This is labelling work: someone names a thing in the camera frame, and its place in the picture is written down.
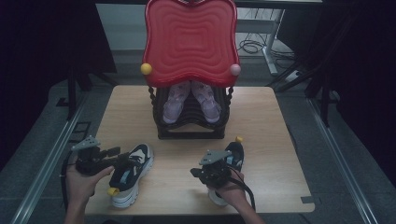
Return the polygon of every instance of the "shoe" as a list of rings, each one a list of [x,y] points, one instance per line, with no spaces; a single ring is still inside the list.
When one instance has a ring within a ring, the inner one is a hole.
[[[139,180],[152,166],[154,155],[146,144],[140,144],[129,154],[128,164],[118,167],[110,179],[110,187],[120,193],[112,196],[115,207],[126,208],[134,203],[139,190]]]
[[[242,164],[244,163],[245,153],[242,144],[239,142],[231,142],[226,148],[226,151],[231,151],[231,155],[224,158],[224,160],[235,170],[241,172]],[[219,206],[228,205],[224,199],[213,189],[208,190],[208,196],[213,203]]]
[[[193,81],[191,83],[192,94],[201,104],[201,109],[204,112],[205,119],[209,123],[214,123],[220,118],[220,105],[215,101],[213,90],[210,86]]]
[[[175,123],[183,110],[184,101],[190,94],[191,83],[184,81],[173,85],[169,91],[168,101],[163,105],[163,121]]]

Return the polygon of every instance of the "red plastic lid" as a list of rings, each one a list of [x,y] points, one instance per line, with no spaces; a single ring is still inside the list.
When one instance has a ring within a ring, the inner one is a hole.
[[[185,80],[233,86],[239,65],[235,47],[236,7],[231,0],[150,0],[146,6],[148,41],[143,63],[149,86],[169,87]]]

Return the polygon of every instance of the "human hand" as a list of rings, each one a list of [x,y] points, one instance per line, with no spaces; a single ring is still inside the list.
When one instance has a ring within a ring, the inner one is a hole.
[[[110,175],[114,170],[113,166],[103,169],[96,175],[82,175],[76,170],[76,165],[70,165],[66,172],[66,183],[69,192],[69,202],[85,205],[93,195],[95,186],[103,177]]]
[[[240,173],[237,170],[231,170],[231,178],[239,180],[241,182],[244,181],[244,174]],[[215,190],[222,199],[229,205],[235,207],[241,202],[247,202],[246,193],[243,189],[237,186],[235,183],[227,182],[223,187],[219,189],[214,189],[210,186],[207,186],[209,189]]]

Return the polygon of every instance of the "black sneaker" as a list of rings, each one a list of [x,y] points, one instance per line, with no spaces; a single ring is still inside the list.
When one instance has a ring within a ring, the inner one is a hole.
[[[226,148],[226,151],[230,151],[232,154],[224,160],[231,166],[233,169],[241,172],[242,170],[242,165],[244,163],[244,158],[245,158],[245,153],[244,153],[244,148],[242,147],[242,139],[237,137],[235,139],[235,142],[231,142]],[[224,199],[221,198],[219,194],[216,193],[215,190],[210,189],[208,192],[208,196],[210,200],[212,200],[213,203],[220,205],[220,206],[225,206],[227,203],[224,201]]]
[[[125,208],[134,203],[139,179],[149,172],[153,160],[153,152],[146,144],[140,144],[131,151],[128,164],[118,167],[109,182],[108,194],[112,196],[114,206]]]

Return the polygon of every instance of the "pink ball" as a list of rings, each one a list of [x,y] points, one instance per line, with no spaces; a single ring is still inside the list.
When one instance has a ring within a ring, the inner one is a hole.
[[[239,76],[239,74],[241,73],[241,66],[235,63],[231,65],[230,70],[231,70],[231,74],[233,74],[234,76]]]

